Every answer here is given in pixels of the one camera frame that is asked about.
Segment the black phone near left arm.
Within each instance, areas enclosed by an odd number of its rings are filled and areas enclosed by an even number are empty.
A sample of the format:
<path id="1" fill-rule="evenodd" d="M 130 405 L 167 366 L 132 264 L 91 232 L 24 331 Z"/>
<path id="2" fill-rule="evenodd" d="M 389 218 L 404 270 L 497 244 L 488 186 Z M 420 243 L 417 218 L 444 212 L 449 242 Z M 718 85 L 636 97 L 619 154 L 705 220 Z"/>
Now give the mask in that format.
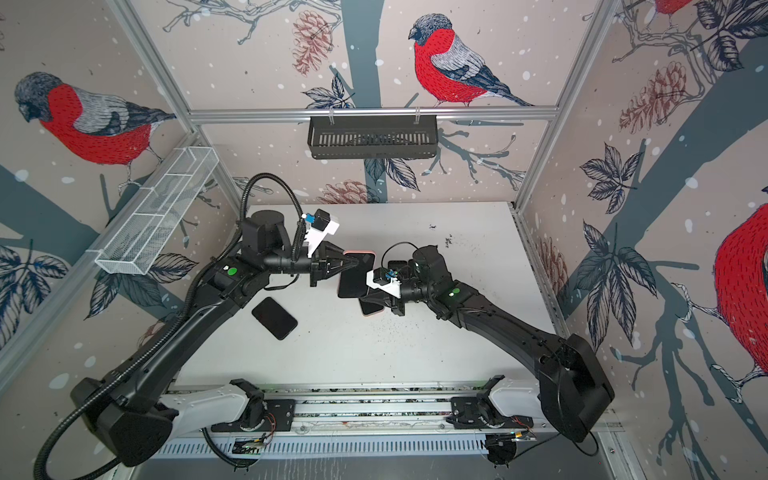
<path id="1" fill-rule="evenodd" d="M 298 321 L 272 297 L 263 299 L 251 313 L 279 341 L 285 340 L 298 326 Z"/>

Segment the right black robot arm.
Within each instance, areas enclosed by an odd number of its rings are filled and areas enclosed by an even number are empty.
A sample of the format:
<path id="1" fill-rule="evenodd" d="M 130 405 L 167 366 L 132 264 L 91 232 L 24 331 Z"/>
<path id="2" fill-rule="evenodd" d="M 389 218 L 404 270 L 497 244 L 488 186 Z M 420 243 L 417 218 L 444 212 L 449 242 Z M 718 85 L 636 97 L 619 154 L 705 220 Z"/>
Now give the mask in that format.
<path id="1" fill-rule="evenodd" d="M 490 341 L 531 372 L 539 385 L 544 417 L 562 436 L 582 442 L 591 434 L 615 392 L 589 342 L 538 329 L 494 305 L 474 287 L 456 280 L 435 245 L 416 249 L 397 270 L 366 273 L 365 299 L 403 316 L 405 304 L 425 304 L 436 318 Z"/>

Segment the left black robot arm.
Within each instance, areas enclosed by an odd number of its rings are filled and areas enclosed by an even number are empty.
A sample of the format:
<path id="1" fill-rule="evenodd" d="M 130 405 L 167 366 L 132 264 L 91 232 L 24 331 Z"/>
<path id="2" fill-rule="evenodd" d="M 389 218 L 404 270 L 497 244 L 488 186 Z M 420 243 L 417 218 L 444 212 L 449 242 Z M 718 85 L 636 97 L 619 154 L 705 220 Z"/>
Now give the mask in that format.
<path id="1" fill-rule="evenodd" d="M 300 216 L 298 237 L 291 240 L 280 212 L 246 217 L 231 243 L 193 280 L 174 323 L 102 379 L 85 378 L 73 388 L 78 417 L 120 463 L 148 460 L 181 416 L 161 395 L 203 343 L 267 288 L 271 275 L 306 274 L 315 286 L 355 266 L 326 239 L 338 228 L 337 218 L 319 209 Z"/>

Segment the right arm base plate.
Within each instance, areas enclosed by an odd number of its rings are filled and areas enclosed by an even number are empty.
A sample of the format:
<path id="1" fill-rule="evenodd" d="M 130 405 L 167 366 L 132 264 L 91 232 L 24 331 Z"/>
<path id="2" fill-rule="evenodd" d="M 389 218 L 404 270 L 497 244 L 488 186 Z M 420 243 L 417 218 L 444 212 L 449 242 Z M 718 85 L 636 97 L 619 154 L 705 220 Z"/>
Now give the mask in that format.
<path id="1" fill-rule="evenodd" d="M 456 429 L 532 429 L 534 421 L 528 416 L 503 416 L 488 400 L 477 397 L 452 397 L 451 410 L 445 421 Z"/>

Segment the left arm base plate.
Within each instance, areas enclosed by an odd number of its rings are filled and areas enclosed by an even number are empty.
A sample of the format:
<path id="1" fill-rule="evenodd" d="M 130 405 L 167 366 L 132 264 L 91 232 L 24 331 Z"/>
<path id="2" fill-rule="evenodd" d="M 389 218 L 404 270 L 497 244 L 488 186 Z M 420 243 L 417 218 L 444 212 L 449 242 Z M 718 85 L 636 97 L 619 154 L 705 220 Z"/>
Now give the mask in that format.
<path id="1" fill-rule="evenodd" d="M 288 432 L 295 408 L 293 399 L 267 399 L 258 406 L 249 405 L 237 420 L 212 425 L 210 430 L 215 433 Z"/>

